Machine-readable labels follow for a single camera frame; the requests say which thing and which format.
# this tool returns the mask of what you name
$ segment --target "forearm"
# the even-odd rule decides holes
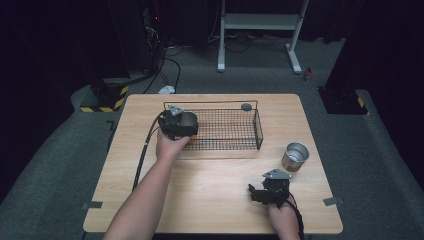
[[[156,161],[115,215],[104,239],[151,239],[162,214],[173,161]]]

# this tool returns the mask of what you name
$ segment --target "black curtain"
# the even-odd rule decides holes
[[[424,2],[364,1],[325,86],[369,91],[400,155],[424,186]]]
[[[88,84],[68,16],[65,1],[1,3],[0,201],[45,139],[74,111],[71,95]]]

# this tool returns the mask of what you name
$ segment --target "wooden table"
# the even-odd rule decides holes
[[[260,150],[190,151],[177,160],[158,233],[274,233],[266,206],[252,202],[248,184],[263,189],[262,174],[285,169],[281,158],[290,142],[300,141],[310,157],[293,173],[290,191],[303,215],[305,233],[340,233],[343,229],[302,104],[294,94],[178,94],[128,97],[105,161],[84,229],[105,232],[131,193],[146,136],[164,102],[257,100],[264,140]],[[155,162],[156,134],[150,141],[140,179]]]

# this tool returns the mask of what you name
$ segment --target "human arm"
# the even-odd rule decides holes
[[[287,200],[295,205],[294,199],[291,195]],[[288,203],[285,202],[280,209],[278,209],[275,203],[269,204],[268,213],[271,225],[277,232],[280,240],[300,239],[296,213]]]
[[[157,160],[113,218],[104,239],[151,239],[165,204],[172,167],[190,140],[170,140],[159,129]]]

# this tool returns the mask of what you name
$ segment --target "yellow black hazard tape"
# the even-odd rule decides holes
[[[125,95],[129,86],[123,87],[117,96],[115,104],[111,106],[80,106],[82,112],[115,112],[118,111],[124,103]]]

